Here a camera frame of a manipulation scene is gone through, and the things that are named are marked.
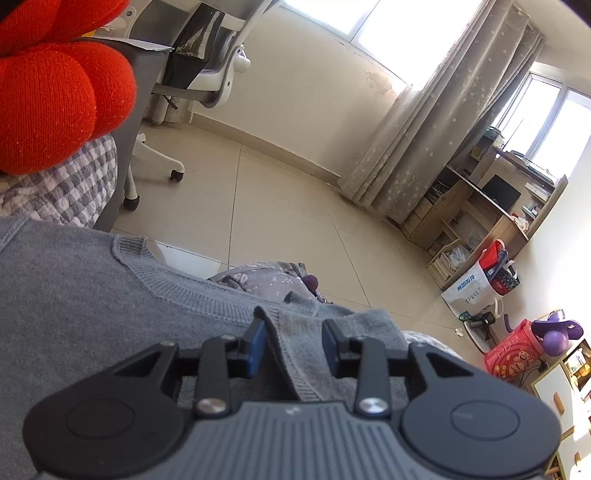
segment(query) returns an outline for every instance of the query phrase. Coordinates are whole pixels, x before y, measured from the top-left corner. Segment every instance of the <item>white plastic bag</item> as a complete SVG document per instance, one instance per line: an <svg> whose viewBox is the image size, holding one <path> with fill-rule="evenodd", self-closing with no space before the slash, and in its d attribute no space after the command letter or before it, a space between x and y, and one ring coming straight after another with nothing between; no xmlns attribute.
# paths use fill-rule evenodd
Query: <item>white plastic bag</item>
<svg viewBox="0 0 591 480"><path fill-rule="evenodd" d="M488 283L482 267L476 262L457 282L441 294L458 318L480 313L501 296Z"/></svg>

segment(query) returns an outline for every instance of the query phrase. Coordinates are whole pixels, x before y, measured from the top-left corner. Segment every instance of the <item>white chair base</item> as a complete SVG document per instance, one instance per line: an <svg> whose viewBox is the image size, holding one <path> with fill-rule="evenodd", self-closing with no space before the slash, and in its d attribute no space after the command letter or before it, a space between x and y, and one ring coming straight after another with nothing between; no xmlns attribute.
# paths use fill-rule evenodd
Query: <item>white chair base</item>
<svg viewBox="0 0 591 480"><path fill-rule="evenodd" d="M170 168L170 179L175 181L181 181L184 176L184 164L183 162L176 160L175 158L167 157L159 151L149 147L145 144L145 134L138 134L135 139L134 145L134 156L145 161L150 161ZM126 210L135 210L139 205L139 195L135 188L134 174L131 170L131 164L127 168L127 177L125 178L125 198L123 201L123 207Z"/></svg>

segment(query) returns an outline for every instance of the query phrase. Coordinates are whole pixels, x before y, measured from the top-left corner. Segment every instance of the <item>cable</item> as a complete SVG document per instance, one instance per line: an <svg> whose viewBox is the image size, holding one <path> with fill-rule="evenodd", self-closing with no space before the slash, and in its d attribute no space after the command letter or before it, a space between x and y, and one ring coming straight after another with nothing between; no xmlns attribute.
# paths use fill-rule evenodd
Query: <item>cable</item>
<svg viewBox="0 0 591 480"><path fill-rule="evenodd" d="M519 381L519 388L521 388L523 386L523 384L525 383L527 378L530 376L530 374L533 372L533 370L535 368L537 368L539 370L542 365L544 365L544 362L542 360L540 360L539 365L534 365L533 367L529 367L527 370L524 370L523 373L521 374L521 380Z"/></svg>

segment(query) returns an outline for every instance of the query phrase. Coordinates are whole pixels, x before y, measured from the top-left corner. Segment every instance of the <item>red bag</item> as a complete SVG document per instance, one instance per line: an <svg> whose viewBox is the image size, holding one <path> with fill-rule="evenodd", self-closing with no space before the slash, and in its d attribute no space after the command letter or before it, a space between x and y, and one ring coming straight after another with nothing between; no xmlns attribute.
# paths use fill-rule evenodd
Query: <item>red bag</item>
<svg viewBox="0 0 591 480"><path fill-rule="evenodd" d="M490 248L482 253L482 256L478 259L478 263L484 271L492 268L499 261L499 252L505 249L505 244L502 240L495 240Z"/></svg>
<svg viewBox="0 0 591 480"><path fill-rule="evenodd" d="M510 380L527 370L543 354L544 349L531 333L531 322L522 320L507 338L484 356L484 364L491 375Z"/></svg>

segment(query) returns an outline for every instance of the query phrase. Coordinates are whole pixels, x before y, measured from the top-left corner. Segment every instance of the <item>floral curtain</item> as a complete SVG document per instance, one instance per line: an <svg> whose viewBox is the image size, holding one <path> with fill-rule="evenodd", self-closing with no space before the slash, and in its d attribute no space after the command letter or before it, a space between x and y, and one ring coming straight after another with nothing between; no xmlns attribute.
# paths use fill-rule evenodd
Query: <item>floral curtain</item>
<svg viewBox="0 0 591 480"><path fill-rule="evenodd" d="M339 180L343 195L402 223L529 71L544 44L529 19L511 0L485 0L428 85L396 98Z"/></svg>

